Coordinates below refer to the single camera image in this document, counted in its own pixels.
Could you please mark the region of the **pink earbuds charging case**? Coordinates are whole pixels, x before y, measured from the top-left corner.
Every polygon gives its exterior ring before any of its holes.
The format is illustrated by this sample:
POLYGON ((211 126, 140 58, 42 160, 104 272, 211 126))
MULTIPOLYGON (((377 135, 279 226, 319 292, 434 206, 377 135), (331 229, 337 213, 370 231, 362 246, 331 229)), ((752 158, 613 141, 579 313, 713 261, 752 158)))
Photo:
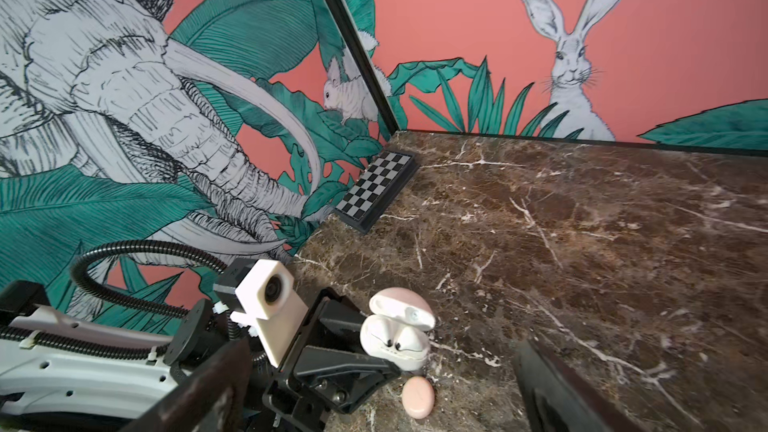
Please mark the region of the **pink earbuds charging case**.
POLYGON ((435 399, 434 388, 425 377, 410 377, 402 388, 402 406, 407 415, 415 420, 425 419, 431 414, 435 399))

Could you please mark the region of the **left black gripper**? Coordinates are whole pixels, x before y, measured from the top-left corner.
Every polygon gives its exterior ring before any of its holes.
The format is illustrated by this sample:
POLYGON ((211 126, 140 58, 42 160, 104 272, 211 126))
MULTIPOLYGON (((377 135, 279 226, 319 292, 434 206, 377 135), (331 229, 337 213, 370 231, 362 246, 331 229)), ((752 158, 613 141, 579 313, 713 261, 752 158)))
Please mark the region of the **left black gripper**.
POLYGON ((267 378, 253 431, 323 431, 334 413, 356 411, 401 375, 393 362, 367 354, 360 342, 365 316, 346 296, 322 289, 267 378))

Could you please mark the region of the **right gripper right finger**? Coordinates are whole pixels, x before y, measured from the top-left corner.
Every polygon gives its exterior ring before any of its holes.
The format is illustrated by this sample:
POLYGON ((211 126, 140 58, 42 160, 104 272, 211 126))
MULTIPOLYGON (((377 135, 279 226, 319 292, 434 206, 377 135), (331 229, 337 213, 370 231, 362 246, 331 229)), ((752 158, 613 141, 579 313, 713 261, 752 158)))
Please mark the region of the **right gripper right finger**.
POLYGON ((535 340, 516 346, 513 369, 533 431, 638 431, 575 370, 535 340))

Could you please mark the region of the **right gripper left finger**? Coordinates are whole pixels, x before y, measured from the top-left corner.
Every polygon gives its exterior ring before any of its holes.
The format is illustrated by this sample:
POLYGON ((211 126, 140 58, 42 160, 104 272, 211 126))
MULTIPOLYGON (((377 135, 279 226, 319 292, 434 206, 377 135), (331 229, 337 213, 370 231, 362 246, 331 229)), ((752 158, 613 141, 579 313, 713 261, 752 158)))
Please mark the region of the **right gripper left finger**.
POLYGON ((237 431, 252 371, 248 341, 229 342, 141 417, 136 431, 237 431))

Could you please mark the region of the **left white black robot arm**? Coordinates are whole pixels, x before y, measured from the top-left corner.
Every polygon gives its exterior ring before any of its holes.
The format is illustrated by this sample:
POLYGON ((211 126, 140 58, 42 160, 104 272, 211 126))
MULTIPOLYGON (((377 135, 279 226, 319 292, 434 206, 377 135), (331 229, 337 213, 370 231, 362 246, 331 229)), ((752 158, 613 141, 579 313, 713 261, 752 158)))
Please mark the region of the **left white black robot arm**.
POLYGON ((400 376, 362 347, 364 316, 330 288, 306 304, 283 263, 228 260, 174 242, 120 241, 71 265, 107 303, 178 321, 170 336, 74 318, 43 285, 1 294, 1 423, 31 431, 321 431, 400 376), (213 299, 186 309, 96 281, 95 262, 180 259, 216 273, 213 299))

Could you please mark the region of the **white round charging case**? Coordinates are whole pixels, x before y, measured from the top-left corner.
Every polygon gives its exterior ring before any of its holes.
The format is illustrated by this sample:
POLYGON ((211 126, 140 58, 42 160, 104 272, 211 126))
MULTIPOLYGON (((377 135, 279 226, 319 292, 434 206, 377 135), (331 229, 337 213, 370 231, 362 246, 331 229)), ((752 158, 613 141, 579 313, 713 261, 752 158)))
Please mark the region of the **white round charging case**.
POLYGON ((360 344, 370 356, 414 372, 427 362, 430 342, 427 333, 436 325, 427 301, 416 292, 390 287, 369 301, 372 312, 360 330, 360 344))

